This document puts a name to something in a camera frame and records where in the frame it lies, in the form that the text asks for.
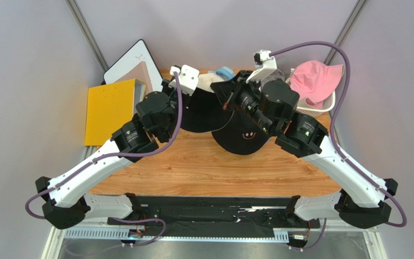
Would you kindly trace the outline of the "beige bucket hat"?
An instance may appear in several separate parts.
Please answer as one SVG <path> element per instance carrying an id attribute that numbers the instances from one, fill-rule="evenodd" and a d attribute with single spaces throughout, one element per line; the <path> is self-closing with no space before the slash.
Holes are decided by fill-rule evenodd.
<path id="1" fill-rule="evenodd" d="M 224 79 L 214 73 L 201 74 L 197 88 L 184 106 L 181 128 L 194 133 L 219 130 L 226 126 L 233 116 L 232 111 L 223 110 L 216 94 L 211 89 L 212 83 L 223 82 Z"/>

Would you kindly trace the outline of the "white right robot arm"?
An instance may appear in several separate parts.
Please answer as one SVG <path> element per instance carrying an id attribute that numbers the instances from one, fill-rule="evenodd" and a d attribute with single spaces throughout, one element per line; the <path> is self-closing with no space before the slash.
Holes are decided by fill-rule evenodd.
<path id="1" fill-rule="evenodd" d="M 335 218 L 361 229 L 388 223 L 391 207 L 386 199 L 395 195 L 397 182 L 359 173 L 360 165 L 342 157 L 324 125 L 296 110 L 299 94 L 283 80 L 261 85 L 248 81 L 250 75 L 241 70 L 233 79 L 211 85 L 222 108 L 243 113 L 266 135 L 275 137 L 281 149 L 316 166 L 341 187 L 324 196 L 293 196 L 286 208 L 287 219 Z"/>

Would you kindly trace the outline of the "black bucket hat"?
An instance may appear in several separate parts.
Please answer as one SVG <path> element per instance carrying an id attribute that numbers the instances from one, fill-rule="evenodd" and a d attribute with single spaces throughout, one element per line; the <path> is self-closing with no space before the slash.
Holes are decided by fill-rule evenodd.
<path id="1" fill-rule="evenodd" d="M 241 111 L 235 111 L 223 128 L 213 131 L 211 134 L 220 147 L 229 153 L 237 155 L 255 153 L 270 138 L 252 119 Z"/>

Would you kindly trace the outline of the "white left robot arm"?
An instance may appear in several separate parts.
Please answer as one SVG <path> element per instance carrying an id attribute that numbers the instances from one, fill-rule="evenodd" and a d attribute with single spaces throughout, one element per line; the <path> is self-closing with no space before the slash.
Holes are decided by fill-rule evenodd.
<path id="1" fill-rule="evenodd" d="M 178 73 L 172 81 L 164 81 L 163 90 L 147 94 L 135 106 L 131 121 L 89 158 L 56 178 L 37 179 L 37 194 L 27 200 L 26 212 L 58 229 L 96 218 L 128 223 L 140 209 L 135 195 L 92 195 L 89 190 L 113 173 L 170 147 L 181 128 L 185 100 L 197 84 L 197 79 Z"/>

